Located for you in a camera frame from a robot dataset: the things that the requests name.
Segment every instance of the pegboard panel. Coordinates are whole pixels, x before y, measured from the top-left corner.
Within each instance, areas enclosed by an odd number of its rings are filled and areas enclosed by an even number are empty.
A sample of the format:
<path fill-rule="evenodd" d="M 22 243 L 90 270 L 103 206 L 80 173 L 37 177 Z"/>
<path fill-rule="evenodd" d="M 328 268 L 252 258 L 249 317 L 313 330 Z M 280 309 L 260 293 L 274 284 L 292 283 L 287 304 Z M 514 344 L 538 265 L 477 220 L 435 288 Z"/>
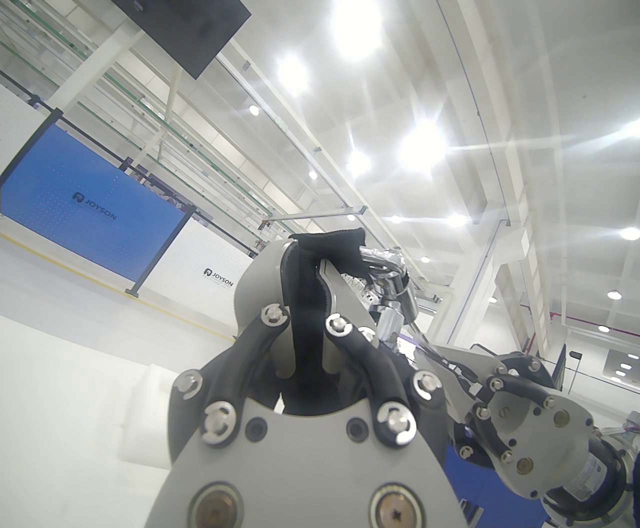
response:
<path fill-rule="evenodd" d="M 46 119 L 0 84 L 0 173 Z"/>
<path fill-rule="evenodd" d="M 145 287 L 221 323 L 236 326 L 234 292 L 252 259 L 191 218 Z"/>

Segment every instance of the white floor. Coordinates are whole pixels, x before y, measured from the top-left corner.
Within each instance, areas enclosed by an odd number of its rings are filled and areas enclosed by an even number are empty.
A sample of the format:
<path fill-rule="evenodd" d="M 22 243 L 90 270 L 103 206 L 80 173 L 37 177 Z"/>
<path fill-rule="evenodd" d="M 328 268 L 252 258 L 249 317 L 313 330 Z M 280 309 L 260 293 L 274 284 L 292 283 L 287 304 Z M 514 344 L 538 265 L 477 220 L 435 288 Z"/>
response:
<path fill-rule="evenodd" d="M 232 343 L 2 237 L 0 316 L 97 351 L 176 372 L 203 366 Z"/>

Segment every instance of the ceiling light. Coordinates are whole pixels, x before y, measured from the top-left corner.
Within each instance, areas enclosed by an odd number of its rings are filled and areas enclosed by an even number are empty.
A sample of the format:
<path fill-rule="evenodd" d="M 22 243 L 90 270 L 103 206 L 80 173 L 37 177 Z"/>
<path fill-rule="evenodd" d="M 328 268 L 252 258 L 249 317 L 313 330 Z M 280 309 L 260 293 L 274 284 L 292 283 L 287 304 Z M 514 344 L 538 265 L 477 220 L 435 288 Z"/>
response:
<path fill-rule="evenodd" d="M 278 69 L 280 82 L 292 95 L 307 89 L 307 70 L 297 57 L 289 56 L 280 62 Z"/>
<path fill-rule="evenodd" d="M 640 238 L 640 229 L 637 227 L 625 227 L 620 230 L 620 236 L 624 240 L 638 240 Z"/>
<path fill-rule="evenodd" d="M 447 144 L 435 124 L 419 124 L 400 145 L 400 160 L 409 170 L 428 172 L 447 151 Z"/>
<path fill-rule="evenodd" d="M 371 0 L 338 0 L 333 13 L 333 30 L 340 53 L 357 60 L 380 45 L 381 19 Z"/>
<path fill-rule="evenodd" d="M 629 123 L 622 129 L 622 132 L 626 137 L 637 136 L 640 138 L 640 119 L 633 123 Z"/>
<path fill-rule="evenodd" d="M 357 178 L 361 174 L 371 170 L 371 161 L 365 154 L 362 154 L 361 151 L 354 150 L 349 158 L 349 163 L 347 163 L 347 169 L 354 178 Z"/>
<path fill-rule="evenodd" d="M 467 223 L 467 219 L 466 217 L 462 216 L 461 214 L 452 214 L 451 216 L 449 216 L 449 218 L 447 219 L 447 223 L 451 226 L 451 227 L 461 227 L 464 224 Z"/>

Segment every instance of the hole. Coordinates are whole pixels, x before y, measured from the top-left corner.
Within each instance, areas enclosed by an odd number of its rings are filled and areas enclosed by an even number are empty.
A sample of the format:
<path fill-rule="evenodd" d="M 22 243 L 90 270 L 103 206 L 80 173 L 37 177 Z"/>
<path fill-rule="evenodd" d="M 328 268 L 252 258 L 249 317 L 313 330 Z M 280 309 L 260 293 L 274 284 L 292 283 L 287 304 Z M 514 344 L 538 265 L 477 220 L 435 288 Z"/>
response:
<path fill-rule="evenodd" d="M 350 440 L 360 444 L 369 436 L 369 427 L 362 418 L 352 418 L 347 422 L 347 436 Z"/>
<path fill-rule="evenodd" d="M 361 436 L 362 426 L 358 423 L 351 424 L 349 432 L 351 433 L 351 436 Z"/>
<path fill-rule="evenodd" d="M 264 418 L 251 418 L 244 428 L 244 434 L 249 442 L 260 442 L 267 435 L 267 422 Z"/>

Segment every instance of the white ceiling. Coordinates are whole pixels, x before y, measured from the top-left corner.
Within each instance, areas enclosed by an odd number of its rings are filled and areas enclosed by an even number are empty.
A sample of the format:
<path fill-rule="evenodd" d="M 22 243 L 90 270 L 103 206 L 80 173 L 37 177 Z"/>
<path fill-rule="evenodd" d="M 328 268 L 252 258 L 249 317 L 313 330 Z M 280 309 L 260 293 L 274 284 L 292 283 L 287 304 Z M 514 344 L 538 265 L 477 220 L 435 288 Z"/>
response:
<path fill-rule="evenodd" d="M 27 23 L 24 10 L 1 2 L 0 40 L 61 84 L 81 61 L 50 31 Z M 258 233 L 266 214 L 257 201 L 275 213 L 366 203 L 369 243 L 377 238 L 401 246 L 413 259 L 414 275 L 432 281 L 421 284 L 437 292 L 438 284 L 451 284 L 469 255 L 484 249 L 495 222 L 506 218 L 505 205 L 518 207 L 508 189 L 499 187 L 498 175 L 503 187 L 510 176 L 499 159 L 506 146 L 493 139 L 491 151 L 487 146 L 492 127 L 509 122 L 508 108 L 511 125 L 504 135 L 518 145 L 529 207 L 537 216 L 533 225 L 550 308 L 561 311 L 564 285 L 567 316 L 640 333 L 640 264 L 634 266 L 640 241 L 618 235 L 640 221 L 640 139 L 616 135 L 640 118 L 640 5 L 634 0 L 503 0 L 490 6 L 460 1 L 444 3 L 441 11 L 435 1 L 378 0 L 381 45 L 362 60 L 348 61 L 336 46 L 331 1 L 244 3 L 252 17 L 222 58 L 237 70 L 250 61 L 241 73 L 246 86 L 225 61 L 214 60 L 198 81 L 182 74 L 171 117 L 230 179 L 171 134 L 161 157 L 175 176 L 149 159 L 143 163 L 147 168 L 251 245 L 257 235 L 288 235 L 281 228 Z M 124 19 L 109 0 L 31 0 L 29 5 L 79 49 L 85 45 L 88 54 Z M 476 44 L 480 30 L 490 42 L 486 49 Z M 0 52 L 4 70 L 43 96 L 53 92 L 15 54 Z M 290 54 L 308 72 L 308 88 L 297 97 L 278 80 L 278 64 Z M 494 78 L 487 74 L 489 55 L 495 58 Z M 110 73 L 169 119 L 164 114 L 175 62 L 149 37 Z M 492 99 L 495 82 L 504 100 Z M 281 124 L 299 141 L 297 147 L 265 109 L 258 117 L 249 113 L 257 98 L 274 115 L 286 116 Z M 492 115 L 483 101 L 491 101 Z M 153 116 L 132 108 L 105 80 L 82 102 L 139 147 L 159 129 Z M 121 156 L 137 154 L 86 111 L 74 109 L 72 116 Z M 430 174 L 411 172 L 398 158 L 402 139 L 425 118 L 436 122 L 449 146 Z M 338 193 L 322 177 L 308 176 L 309 153 L 320 146 L 314 166 Z M 354 148 L 372 163 L 357 179 L 346 170 Z M 151 153 L 157 157 L 157 145 Z M 446 219 L 454 213 L 474 222 L 451 227 Z M 393 215 L 409 221 L 393 223 Z M 293 230 L 356 225 L 344 217 L 288 224 Z M 422 256 L 431 262 L 422 263 Z M 512 272 L 524 292 L 519 268 L 512 266 Z M 611 289 L 619 289 L 623 299 L 608 299 Z"/>

